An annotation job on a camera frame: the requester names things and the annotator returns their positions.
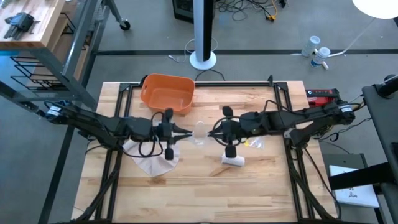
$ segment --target white block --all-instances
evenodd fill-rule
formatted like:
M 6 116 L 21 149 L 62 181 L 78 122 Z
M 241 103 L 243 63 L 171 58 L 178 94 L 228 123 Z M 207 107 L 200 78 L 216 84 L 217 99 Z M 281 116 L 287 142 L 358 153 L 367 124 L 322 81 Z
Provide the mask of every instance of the white block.
M 221 162 L 224 164 L 231 164 L 234 166 L 243 166 L 244 165 L 244 157 L 236 156 L 235 158 L 228 158 L 225 156 L 225 153 L 221 157 Z

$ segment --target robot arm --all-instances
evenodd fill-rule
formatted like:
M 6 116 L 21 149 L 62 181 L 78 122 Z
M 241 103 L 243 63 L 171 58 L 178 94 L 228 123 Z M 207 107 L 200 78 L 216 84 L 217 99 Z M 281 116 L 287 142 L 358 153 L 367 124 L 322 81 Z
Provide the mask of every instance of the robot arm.
M 168 150 L 170 145 L 191 136 L 191 131 L 179 128 L 170 122 L 173 110 L 167 109 L 162 113 L 162 122 L 158 126 L 152 125 L 151 119 L 146 118 L 119 118 L 106 117 L 100 114 L 83 110 L 76 105 L 61 101 L 52 104 L 45 117 L 53 124 L 67 124 L 80 130 L 84 137 L 94 136 L 102 145 L 114 149 L 120 147 L 120 141 L 131 139 L 136 142 L 161 141 L 167 143 L 166 159 L 173 159 L 172 151 Z M 172 133 L 183 133 L 183 135 L 172 136 Z
M 351 124 L 354 111 L 344 101 L 332 102 L 323 106 L 304 108 L 298 111 L 248 112 L 239 117 L 233 116 L 229 106 L 223 108 L 224 118 L 220 119 L 209 132 L 218 143 L 226 147 L 226 157 L 236 156 L 236 146 L 244 138 L 283 134 L 290 138 L 293 147 L 303 147 L 310 137 L 336 124 Z M 293 129 L 296 124 L 313 121 L 303 129 Z

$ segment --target red battery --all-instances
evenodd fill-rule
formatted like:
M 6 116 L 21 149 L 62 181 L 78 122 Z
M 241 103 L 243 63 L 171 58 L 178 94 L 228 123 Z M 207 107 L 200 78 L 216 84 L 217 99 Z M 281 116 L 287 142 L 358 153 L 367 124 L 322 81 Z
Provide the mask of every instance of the red battery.
M 336 88 L 330 90 L 305 90 L 310 107 L 322 106 L 327 103 L 340 100 L 340 94 Z

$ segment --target concrete floor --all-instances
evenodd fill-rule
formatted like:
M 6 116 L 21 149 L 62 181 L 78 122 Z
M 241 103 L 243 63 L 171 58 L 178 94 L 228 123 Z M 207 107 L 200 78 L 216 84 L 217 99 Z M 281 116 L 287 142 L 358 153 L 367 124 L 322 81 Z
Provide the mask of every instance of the concrete floor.
M 116 4 L 131 22 L 132 30 L 122 32 L 110 16 L 101 50 L 175 50 L 193 38 L 193 26 L 174 19 L 170 1 L 117 0 Z M 272 24 L 262 13 L 247 13 L 248 19 L 241 22 L 233 21 L 229 13 L 216 13 L 213 37 L 219 49 L 301 49 L 311 35 L 319 35 L 321 45 L 343 49 L 371 20 L 347 0 L 290 1 L 290 7 L 280 10 Z M 397 36 L 398 27 L 392 20 L 376 20 L 353 49 L 396 49 Z M 5 57 L 0 60 L 6 70 L 0 79 L 18 88 L 7 77 L 17 72 L 12 63 Z M 265 80 L 273 75 L 276 80 L 303 80 L 307 88 L 337 88 L 342 99 L 349 101 L 361 93 L 363 86 L 396 73 L 397 61 L 398 55 L 347 55 L 328 59 L 330 69 L 324 71 L 312 68 L 310 59 L 298 56 L 219 55 L 214 69 L 227 80 Z M 177 64 L 167 56 L 101 56 L 87 90 L 98 98 L 103 82 L 138 81 L 151 73 L 195 78 L 199 72 L 189 63 Z M 200 80 L 220 78 L 207 72 Z M 0 222 L 37 223 L 66 128 L 39 120 L 3 98 L 0 108 Z M 359 111 L 357 122 L 368 116 L 367 109 Z M 364 153 L 369 165 L 386 161 L 372 122 L 342 134 L 336 143 L 352 153 Z M 50 217 L 52 223 L 70 218 L 85 146 L 85 139 L 76 134 Z M 343 153 L 327 144 L 321 147 L 325 154 Z M 377 222 L 373 211 L 356 207 L 343 207 L 343 220 Z

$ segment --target orange plastic tray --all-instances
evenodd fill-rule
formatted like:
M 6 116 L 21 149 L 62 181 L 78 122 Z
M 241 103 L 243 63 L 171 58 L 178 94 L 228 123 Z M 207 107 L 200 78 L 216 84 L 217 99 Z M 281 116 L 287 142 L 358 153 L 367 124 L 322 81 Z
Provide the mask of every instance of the orange plastic tray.
M 191 111 L 195 82 L 190 78 L 150 74 L 141 90 L 141 100 L 155 111 L 172 108 L 175 114 Z

